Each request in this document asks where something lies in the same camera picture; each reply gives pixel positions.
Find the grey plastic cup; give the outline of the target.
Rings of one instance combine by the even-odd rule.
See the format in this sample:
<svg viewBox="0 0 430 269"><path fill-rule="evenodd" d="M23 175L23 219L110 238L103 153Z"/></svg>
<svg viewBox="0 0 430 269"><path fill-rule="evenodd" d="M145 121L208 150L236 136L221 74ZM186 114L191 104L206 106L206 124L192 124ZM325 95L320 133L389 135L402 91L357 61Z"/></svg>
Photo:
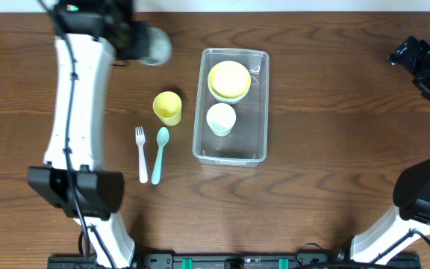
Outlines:
<svg viewBox="0 0 430 269"><path fill-rule="evenodd" d="M159 28L149 27L149 55L138 61L148 66L165 64L172 54L172 43L169 36Z"/></svg>

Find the yellow plastic bowl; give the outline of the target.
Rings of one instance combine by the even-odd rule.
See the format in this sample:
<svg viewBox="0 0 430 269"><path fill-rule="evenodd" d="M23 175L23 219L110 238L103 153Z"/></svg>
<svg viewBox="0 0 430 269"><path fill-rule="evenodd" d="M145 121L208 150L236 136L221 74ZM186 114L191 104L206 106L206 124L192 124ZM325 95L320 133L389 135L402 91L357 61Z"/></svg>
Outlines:
<svg viewBox="0 0 430 269"><path fill-rule="evenodd" d="M236 61L222 61L208 73L208 86L216 96L238 99L248 93L251 76L244 65Z"/></svg>

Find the cream plastic cup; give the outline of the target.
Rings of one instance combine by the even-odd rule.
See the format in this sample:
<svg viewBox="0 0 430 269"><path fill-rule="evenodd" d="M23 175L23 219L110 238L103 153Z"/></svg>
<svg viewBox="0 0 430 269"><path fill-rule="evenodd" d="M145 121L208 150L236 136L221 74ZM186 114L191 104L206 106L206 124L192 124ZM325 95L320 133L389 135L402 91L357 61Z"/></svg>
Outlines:
<svg viewBox="0 0 430 269"><path fill-rule="evenodd" d="M236 120L237 115L235 110L225 103L212 105L206 115L209 128L219 137L227 136L234 127Z"/></svg>

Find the white plastic bowl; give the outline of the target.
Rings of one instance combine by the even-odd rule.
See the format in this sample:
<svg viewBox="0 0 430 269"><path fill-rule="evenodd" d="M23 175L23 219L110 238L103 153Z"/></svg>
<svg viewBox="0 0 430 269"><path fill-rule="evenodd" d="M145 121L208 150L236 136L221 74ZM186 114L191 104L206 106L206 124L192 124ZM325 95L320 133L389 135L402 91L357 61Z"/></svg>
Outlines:
<svg viewBox="0 0 430 269"><path fill-rule="evenodd" d="M247 94L248 94L248 90L245 91L244 93L242 93L240 96L235 97L235 98L225 98L220 96L216 91L210 90L210 93L212 94L212 96L215 98L216 101L221 102L221 103L225 103L228 105L234 105L238 102L240 102Z"/></svg>

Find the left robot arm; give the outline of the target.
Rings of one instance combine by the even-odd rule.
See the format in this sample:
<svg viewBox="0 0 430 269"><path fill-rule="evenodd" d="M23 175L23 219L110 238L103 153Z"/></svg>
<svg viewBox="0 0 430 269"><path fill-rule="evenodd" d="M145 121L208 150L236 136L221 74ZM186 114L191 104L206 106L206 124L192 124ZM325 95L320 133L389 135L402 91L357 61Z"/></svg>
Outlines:
<svg viewBox="0 0 430 269"><path fill-rule="evenodd" d="M79 257L50 258L50 268L136 268L136 244L120 207L125 181L105 170L104 112L113 66L148 53L148 26L132 1L59 1L54 23L57 92L43 165L28 184L81 226Z"/></svg>

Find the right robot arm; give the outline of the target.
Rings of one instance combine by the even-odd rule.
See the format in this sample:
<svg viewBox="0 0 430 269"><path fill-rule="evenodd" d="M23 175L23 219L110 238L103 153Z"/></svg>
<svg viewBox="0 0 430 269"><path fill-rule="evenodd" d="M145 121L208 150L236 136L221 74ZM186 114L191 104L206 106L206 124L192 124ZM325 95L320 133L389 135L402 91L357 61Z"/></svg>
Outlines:
<svg viewBox="0 0 430 269"><path fill-rule="evenodd" d="M408 37L388 61L404 67L430 101L430 45ZM367 231L356 235L342 258L386 265L396 254L430 235L430 159L404 170L393 190L393 204Z"/></svg>

